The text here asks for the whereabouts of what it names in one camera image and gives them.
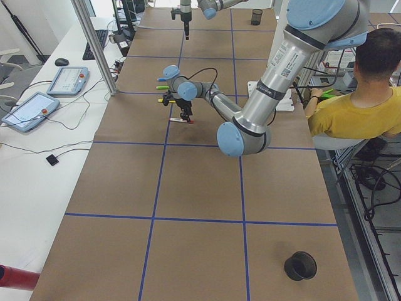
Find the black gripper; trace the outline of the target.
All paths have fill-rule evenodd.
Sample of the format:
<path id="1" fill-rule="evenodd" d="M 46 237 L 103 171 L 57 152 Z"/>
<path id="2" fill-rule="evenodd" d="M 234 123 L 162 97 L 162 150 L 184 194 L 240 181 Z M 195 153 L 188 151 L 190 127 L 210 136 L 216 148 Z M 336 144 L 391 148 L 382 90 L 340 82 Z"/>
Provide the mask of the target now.
<path id="1" fill-rule="evenodd" d="M 175 101 L 175 104 L 181 109 L 180 117 L 184 122 L 191 123 L 190 116 L 192 115 L 192 102 L 186 101 L 182 98 L 174 98 L 172 93 L 168 90 L 163 94 L 162 103 L 168 106 L 170 101 Z"/>
<path id="2" fill-rule="evenodd" d="M 172 20 L 175 20 L 177 16 L 180 16 L 181 21 L 184 22 L 185 39 L 189 40 L 189 35 L 190 35 L 189 22 L 192 20 L 191 5 L 181 4 L 178 8 L 171 9 L 170 13 Z"/>

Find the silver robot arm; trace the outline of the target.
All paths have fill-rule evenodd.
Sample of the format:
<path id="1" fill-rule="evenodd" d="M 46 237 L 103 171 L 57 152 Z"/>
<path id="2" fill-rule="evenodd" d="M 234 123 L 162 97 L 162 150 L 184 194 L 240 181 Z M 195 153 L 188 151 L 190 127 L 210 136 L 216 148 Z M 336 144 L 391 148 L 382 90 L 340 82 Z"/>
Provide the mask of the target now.
<path id="1" fill-rule="evenodd" d="M 362 45 L 367 38 L 369 15 L 370 1 L 290 1 L 281 45 L 244 107 L 232 102 L 215 83 L 189 80 L 175 65 L 163 70 L 169 89 L 162 103 L 175 101 L 181 108 L 181 118 L 188 122 L 191 101 L 203 98 L 225 120 L 217 130 L 217 143 L 225 155 L 262 152 L 271 141 L 268 118 L 310 56 L 318 51 Z"/>
<path id="2" fill-rule="evenodd" d="M 198 0 L 197 6 L 200 8 L 206 19 L 212 19 L 216 16 L 218 11 L 233 7 L 242 2 L 246 2 L 246 0 Z M 189 23 L 192 21 L 191 1 L 181 0 L 180 6 L 171 9 L 170 13 L 172 20 L 175 20 L 176 16 L 180 16 L 180 20 L 184 24 L 185 39 L 189 40 Z"/>

